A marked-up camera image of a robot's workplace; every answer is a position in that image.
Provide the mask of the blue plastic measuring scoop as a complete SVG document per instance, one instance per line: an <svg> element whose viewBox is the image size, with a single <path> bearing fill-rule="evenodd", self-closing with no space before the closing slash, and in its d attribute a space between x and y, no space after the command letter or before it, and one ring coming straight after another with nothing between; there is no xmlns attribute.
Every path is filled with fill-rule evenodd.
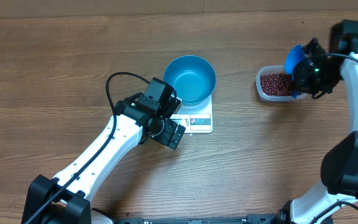
<svg viewBox="0 0 358 224"><path fill-rule="evenodd" d="M287 74L291 75L291 97L294 99L298 98L300 91L297 90L296 84L299 80L299 74L296 71L296 66L305 59L305 53L303 52L302 45L296 45L288 53L284 64L284 70Z"/></svg>

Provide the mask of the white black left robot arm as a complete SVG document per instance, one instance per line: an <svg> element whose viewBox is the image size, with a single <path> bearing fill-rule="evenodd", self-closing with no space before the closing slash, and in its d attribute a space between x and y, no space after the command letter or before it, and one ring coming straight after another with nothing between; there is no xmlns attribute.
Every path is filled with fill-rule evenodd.
<svg viewBox="0 0 358 224"><path fill-rule="evenodd" d="M52 179L39 175L32 181L23 223L113 223L91 201L117 163L148 139L176 149L185 132L170 118L181 106L173 87L158 78L148 84L144 93L111 105L102 133L68 167Z"/></svg>

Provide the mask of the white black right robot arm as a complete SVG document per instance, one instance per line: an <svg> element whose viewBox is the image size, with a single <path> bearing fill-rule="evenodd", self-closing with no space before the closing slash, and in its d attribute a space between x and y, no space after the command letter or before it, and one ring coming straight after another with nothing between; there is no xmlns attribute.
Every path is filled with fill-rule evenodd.
<svg viewBox="0 0 358 224"><path fill-rule="evenodd" d="M323 158L320 180L303 196L288 201L269 223L332 223L344 206L358 211L358 21L332 26L329 50L317 39L288 54L285 71L290 89L314 100L330 94L343 81L349 108L349 134Z"/></svg>

